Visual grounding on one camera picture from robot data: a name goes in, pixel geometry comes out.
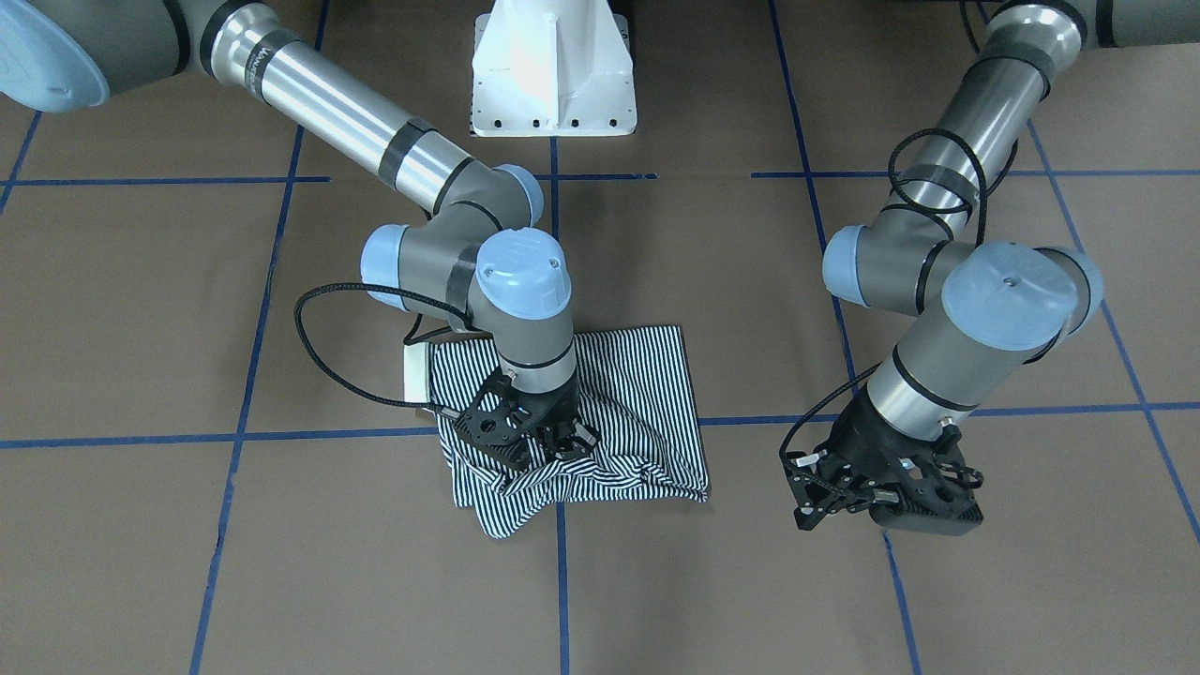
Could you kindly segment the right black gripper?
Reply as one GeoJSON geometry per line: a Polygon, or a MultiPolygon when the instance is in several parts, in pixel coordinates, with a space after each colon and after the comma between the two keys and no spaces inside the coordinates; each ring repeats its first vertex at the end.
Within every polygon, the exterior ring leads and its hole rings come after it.
{"type": "Polygon", "coordinates": [[[460,412],[454,429],[460,440],[504,467],[523,472],[535,456],[571,461],[592,456],[600,441],[595,428],[580,418],[580,376],[546,393],[517,389],[496,368],[460,412]]]}

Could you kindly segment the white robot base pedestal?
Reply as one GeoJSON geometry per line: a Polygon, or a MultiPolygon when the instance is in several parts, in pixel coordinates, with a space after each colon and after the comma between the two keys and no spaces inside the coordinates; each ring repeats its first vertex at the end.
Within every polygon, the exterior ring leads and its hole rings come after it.
{"type": "Polygon", "coordinates": [[[496,1],[474,20],[472,133],[619,137],[638,129],[622,1],[496,1]]]}

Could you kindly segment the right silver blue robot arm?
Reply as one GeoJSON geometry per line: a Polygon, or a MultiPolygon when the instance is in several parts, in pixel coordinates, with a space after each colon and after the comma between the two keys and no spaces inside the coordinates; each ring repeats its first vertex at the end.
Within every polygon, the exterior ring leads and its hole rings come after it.
{"type": "Polygon", "coordinates": [[[574,283],[538,228],[544,192],[490,167],[284,26],[262,1],[5,1],[2,92],[44,113],[202,71],[292,118],[427,214],[364,247],[360,289],[484,331],[497,366],[463,410],[431,404],[460,440],[505,467],[569,461],[598,446],[581,417],[574,283]]]}

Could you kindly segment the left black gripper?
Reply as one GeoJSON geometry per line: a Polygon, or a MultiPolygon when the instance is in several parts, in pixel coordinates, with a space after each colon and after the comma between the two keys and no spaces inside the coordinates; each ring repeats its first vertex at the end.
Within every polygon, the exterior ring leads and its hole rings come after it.
{"type": "Polygon", "coordinates": [[[976,501],[980,472],[965,462],[955,423],[935,440],[912,440],[890,428],[860,392],[836,417],[827,440],[810,453],[788,450],[806,412],[780,446],[782,468],[802,531],[824,518],[866,510],[882,527],[913,533],[966,534],[984,521],[976,501]]]}

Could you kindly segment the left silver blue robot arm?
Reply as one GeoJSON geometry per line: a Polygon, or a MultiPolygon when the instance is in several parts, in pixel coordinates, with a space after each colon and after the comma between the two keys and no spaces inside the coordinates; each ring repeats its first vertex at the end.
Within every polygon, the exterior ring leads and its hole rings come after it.
{"type": "Polygon", "coordinates": [[[888,159],[870,225],[832,235],[830,295],[913,317],[890,352],[848,381],[854,398],[822,444],[779,456],[794,520],[866,512],[882,527],[965,534],[982,472],[961,424],[1016,368],[1079,333],[1104,299],[1088,256],[986,239],[986,214],[1020,131],[1085,50],[1196,42],[1195,1],[1008,1],[996,8],[937,124],[888,159]]]}

